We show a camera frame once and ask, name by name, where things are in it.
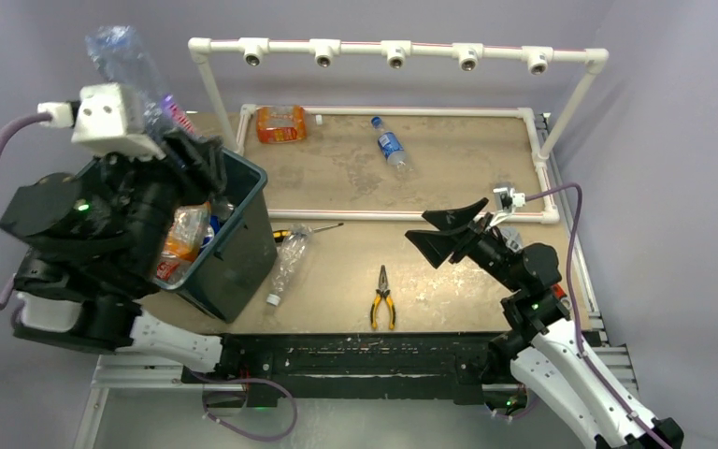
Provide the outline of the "blue label bottle back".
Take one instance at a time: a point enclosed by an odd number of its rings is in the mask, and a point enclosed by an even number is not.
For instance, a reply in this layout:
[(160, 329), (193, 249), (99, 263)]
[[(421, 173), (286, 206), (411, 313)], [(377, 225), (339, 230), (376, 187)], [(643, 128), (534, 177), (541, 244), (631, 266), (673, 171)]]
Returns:
[(386, 126), (381, 117), (373, 117), (370, 123), (377, 133), (377, 145), (386, 163), (398, 172), (411, 172), (411, 161), (396, 134)]

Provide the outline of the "Pepsi bottle blue cap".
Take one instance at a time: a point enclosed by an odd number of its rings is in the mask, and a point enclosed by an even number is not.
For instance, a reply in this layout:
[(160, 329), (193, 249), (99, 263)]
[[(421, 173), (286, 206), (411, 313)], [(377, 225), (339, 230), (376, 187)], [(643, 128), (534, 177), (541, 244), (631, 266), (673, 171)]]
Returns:
[(208, 227), (206, 228), (205, 235), (203, 237), (200, 251), (203, 252), (210, 243), (215, 239), (221, 229), (221, 222), (216, 215), (211, 215), (208, 221)]

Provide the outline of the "clear crushed bottle back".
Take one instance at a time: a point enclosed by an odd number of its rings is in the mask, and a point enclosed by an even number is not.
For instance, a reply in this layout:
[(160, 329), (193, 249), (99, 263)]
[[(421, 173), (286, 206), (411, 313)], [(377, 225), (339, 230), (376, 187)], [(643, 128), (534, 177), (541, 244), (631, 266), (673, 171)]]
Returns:
[(144, 105), (145, 130), (157, 141), (174, 129), (195, 138), (198, 132), (172, 94), (166, 77), (133, 26), (110, 25), (85, 37), (88, 55), (108, 82), (130, 87)]

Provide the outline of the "large crushed orange label bottle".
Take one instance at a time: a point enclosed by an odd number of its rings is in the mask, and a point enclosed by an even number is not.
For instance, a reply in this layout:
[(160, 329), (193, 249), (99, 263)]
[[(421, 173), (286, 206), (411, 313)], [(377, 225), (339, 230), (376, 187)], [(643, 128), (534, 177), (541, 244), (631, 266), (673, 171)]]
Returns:
[(298, 105), (266, 106), (255, 111), (255, 131), (263, 144), (282, 144), (304, 140), (309, 131), (323, 124), (321, 114), (307, 112)]

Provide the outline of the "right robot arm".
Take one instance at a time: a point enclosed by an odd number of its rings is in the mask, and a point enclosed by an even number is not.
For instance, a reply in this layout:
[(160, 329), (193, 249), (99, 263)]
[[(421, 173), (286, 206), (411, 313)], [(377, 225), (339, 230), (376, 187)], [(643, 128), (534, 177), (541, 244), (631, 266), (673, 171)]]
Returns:
[(534, 392), (586, 448), (682, 447), (681, 427), (645, 407), (587, 343), (557, 291), (555, 248), (523, 245), (483, 212), (487, 203), (427, 210), (432, 229), (405, 234), (433, 268), (468, 258), (510, 290), (501, 302), (510, 329), (490, 341), (486, 368)]

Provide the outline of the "clear bottle white cap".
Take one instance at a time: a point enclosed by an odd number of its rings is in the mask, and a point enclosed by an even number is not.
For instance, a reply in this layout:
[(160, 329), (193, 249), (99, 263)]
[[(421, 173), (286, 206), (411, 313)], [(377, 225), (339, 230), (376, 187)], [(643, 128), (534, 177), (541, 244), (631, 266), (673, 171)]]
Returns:
[[(302, 224), (294, 224), (289, 229), (300, 225)], [(279, 244), (277, 261), (271, 273), (271, 290), (266, 297), (267, 304), (274, 307), (280, 305), (299, 263), (304, 258), (311, 235), (308, 237), (292, 237)]]

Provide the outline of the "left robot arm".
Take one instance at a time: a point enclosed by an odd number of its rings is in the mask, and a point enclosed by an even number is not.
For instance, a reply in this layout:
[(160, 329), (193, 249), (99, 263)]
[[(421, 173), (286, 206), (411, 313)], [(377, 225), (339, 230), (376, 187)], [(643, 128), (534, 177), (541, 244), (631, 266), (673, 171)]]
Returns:
[(238, 353), (140, 305), (158, 291), (176, 211), (226, 186), (218, 138), (169, 131), (163, 150), (163, 159), (148, 161), (108, 152), (79, 174), (53, 173), (17, 190), (0, 219), (2, 231), (28, 246), (14, 279), (22, 310), (13, 334), (84, 353), (164, 357), (228, 383), (240, 373)]

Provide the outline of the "dark green plastic bin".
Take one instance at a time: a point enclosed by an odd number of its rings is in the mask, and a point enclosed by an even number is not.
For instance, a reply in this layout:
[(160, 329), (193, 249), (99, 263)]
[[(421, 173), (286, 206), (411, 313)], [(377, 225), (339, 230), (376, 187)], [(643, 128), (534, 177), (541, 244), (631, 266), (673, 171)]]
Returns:
[(137, 300), (158, 290), (177, 293), (200, 311), (233, 322), (258, 290), (277, 258), (263, 196), (266, 173), (224, 151), (224, 196), (235, 206), (215, 239), (177, 283), (156, 280), (154, 265), (177, 206), (214, 198), (183, 198), (169, 159), (95, 159), (76, 176), (50, 187), (62, 229), (73, 237), (70, 276), (92, 281), (81, 293), (109, 322), (142, 313)]

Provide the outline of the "red label bottle red cap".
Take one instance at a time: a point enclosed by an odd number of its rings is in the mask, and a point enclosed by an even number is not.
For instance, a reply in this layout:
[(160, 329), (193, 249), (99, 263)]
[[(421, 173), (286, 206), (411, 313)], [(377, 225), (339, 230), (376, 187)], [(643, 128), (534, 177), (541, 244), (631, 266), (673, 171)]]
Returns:
[(156, 268), (156, 279), (167, 284), (177, 283), (186, 275), (191, 264), (177, 257), (162, 257)]

